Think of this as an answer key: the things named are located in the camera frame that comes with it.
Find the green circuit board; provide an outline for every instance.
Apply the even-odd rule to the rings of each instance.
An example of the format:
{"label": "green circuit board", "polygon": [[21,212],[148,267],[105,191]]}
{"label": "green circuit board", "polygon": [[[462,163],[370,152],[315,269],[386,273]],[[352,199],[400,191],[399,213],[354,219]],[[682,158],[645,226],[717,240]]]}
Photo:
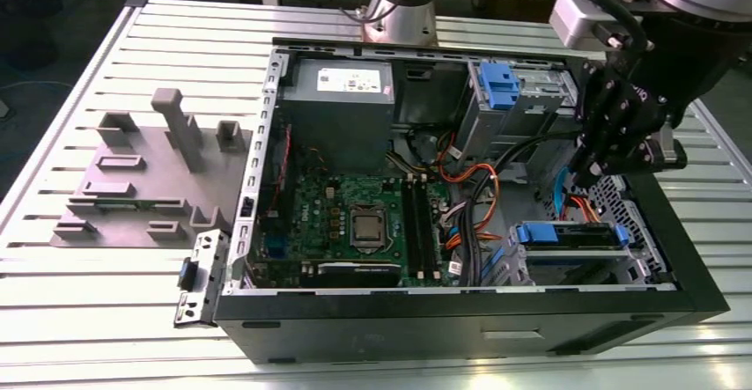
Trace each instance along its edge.
{"label": "green circuit board", "polygon": [[[273,287],[296,287],[302,261],[388,262],[402,267],[402,286],[447,285],[444,282],[450,279],[440,261],[436,233],[432,239],[442,278],[418,279],[407,275],[400,186],[399,179],[382,177],[307,176],[298,179],[292,225],[283,239],[284,256],[267,258],[268,279]],[[432,216],[438,218],[438,209],[447,203],[444,185],[428,183],[426,193]],[[384,219],[386,242],[370,254],[351,246],[351,215],[359,210],[379,212]]]}

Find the red cable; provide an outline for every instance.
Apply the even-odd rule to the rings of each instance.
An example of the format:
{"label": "red cable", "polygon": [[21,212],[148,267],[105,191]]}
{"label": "red cable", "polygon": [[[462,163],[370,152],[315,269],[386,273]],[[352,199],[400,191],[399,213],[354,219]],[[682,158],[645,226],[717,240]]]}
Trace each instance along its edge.
{"label": "red cable", "polygon": [[281,182],[284,181],[284,177],[287,175],[287,160],[288,160],[288,156],[289,156],[289,146],[292,143],[292,126],[287,125],[287,144],[284,146],[284,159],[281,160],[281,167],[279,168],[279,177],[277,177],[277,185],[273,189],[273,197],[271,198],[271,204],[268,206],[267,209],[267,216],[268,216],[268,212],[271,211],[271,209],[273,209],[273,207],[276,206],[277,203],[277,197],[279,197],[279,189],[281,187]]}

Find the metal bracket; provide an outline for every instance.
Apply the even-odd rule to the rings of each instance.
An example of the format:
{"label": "metal bracket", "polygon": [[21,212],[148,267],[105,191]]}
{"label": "metal bracket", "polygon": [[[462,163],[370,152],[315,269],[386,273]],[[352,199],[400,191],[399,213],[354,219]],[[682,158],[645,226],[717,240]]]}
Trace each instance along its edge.
{"label": "metal bracket", "polygon": [[185,258],[179,274],[181,292],[172,322],[176,328],[216,327],[213,311],[228,250],[229,237],[221,230],[199,233],[191,257]]}

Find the motherboard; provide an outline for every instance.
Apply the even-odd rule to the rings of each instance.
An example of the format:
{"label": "motherboard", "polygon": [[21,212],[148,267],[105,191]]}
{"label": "motherboard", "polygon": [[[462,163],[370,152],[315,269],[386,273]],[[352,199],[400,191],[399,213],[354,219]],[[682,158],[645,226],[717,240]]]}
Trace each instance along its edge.
{"label": "motherboard", "polygon": [[444,184],[424,178],[298,177],[291,226],[264,234],[253,280],[275,288],[326,287],[314,276],[342,277],[336,287],[358,277],[371,286],[448,284],[434,226],[446,205]]}

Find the ram slot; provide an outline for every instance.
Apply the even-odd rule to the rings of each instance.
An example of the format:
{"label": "ram slot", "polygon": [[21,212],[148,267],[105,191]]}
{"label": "ram slot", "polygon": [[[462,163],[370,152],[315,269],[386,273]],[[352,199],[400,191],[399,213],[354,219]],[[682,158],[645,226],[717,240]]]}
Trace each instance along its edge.
{"label": "ram slot", "polygon": [[440,274],[435,265],[434,227],[431,226],[431,202],[427,199],[424,183],[414,186],[415,220],[418,241],[420,242],[420,258],[423,260],[424,276],[438,280]]}
{"label": "ram slot", "polygon": [[420,242],[415,222],[415,199],[412,195],[414,183],[402,181],[402,219],[404,242],[407,244],[407,274],[423,278],[423,261],[420,258]]}

